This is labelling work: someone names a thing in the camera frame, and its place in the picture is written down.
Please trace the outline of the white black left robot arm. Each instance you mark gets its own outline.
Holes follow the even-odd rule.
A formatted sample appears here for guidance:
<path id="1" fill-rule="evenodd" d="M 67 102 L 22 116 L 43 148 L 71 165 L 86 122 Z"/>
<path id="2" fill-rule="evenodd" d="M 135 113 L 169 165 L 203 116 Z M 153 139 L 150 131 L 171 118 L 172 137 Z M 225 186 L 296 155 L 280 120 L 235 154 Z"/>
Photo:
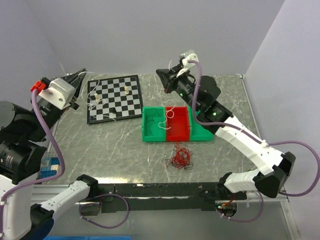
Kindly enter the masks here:
<path id="1" fill-rule="evenodd" d="M 55 221 L 75 203 L 93 201 L 99 195 L 98 181 L 79 176 L 66 190 L 42 203 L 32 203 L 42 158 L 50 140 L 59 160 L 58 171 L 66 169 L 62 152 L 51 132 L 68 108 L 77 109 L 85 69 L 55 77 L 43 77 L 31 88 L 32 109 L 9 101 L 0 103 L 0 237 L 3 240 L 42 240 Z"/>

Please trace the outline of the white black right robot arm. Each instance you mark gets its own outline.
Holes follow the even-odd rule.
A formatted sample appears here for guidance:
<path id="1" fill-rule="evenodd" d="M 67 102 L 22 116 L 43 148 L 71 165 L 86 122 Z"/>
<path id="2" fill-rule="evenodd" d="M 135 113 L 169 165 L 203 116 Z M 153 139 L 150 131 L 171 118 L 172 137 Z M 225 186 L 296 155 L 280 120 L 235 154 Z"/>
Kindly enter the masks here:
<path id="1" fill-rule="evenodd" d="M 198 86 L 196 120 L 204 129 L 230 143 L 256 166 L 255 170 L 228 172 L 221 177 L 219 196 L 227 200 L 238 192 L 259 191 L 266 197 L 275 198 L 291 174 L 296 157 L 289 151 L 283 153 L 267 145 L 220 104 L 217 98 L 221 90 L 213 77 L 202 76 Z"/>

